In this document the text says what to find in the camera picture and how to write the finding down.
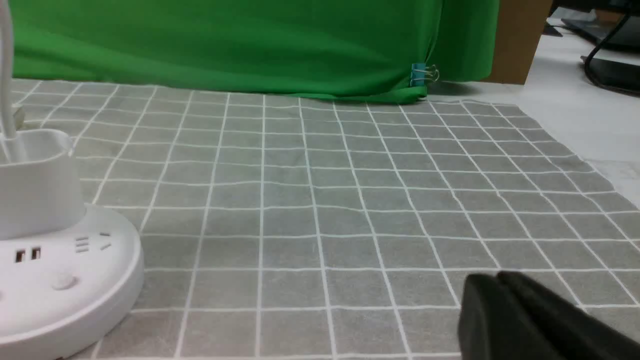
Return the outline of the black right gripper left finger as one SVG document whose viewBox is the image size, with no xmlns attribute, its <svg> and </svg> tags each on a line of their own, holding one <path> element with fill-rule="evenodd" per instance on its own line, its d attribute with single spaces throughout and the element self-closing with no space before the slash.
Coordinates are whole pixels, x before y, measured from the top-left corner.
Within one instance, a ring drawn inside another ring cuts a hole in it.
<svg viewBox="0 0 640 360">
<path fill-rule="evenodd" d="M 462 360 L 554 360 L 556 351 L 517 298 L 491 275 L 464 281 L 457 339 Z"/>
</svg>

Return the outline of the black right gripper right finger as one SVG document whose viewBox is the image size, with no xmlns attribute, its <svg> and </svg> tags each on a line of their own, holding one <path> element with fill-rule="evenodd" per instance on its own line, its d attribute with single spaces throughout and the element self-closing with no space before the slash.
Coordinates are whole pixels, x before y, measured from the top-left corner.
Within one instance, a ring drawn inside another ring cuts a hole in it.
<svg viewBox="0 0 640 360">
<path fill-rule="evenodd" d="M 618 332 L 521 272 L 500 271 L 498 280 L 549 342 L 567 360 L 638 360 L 638 342 Z"/>
</svg>

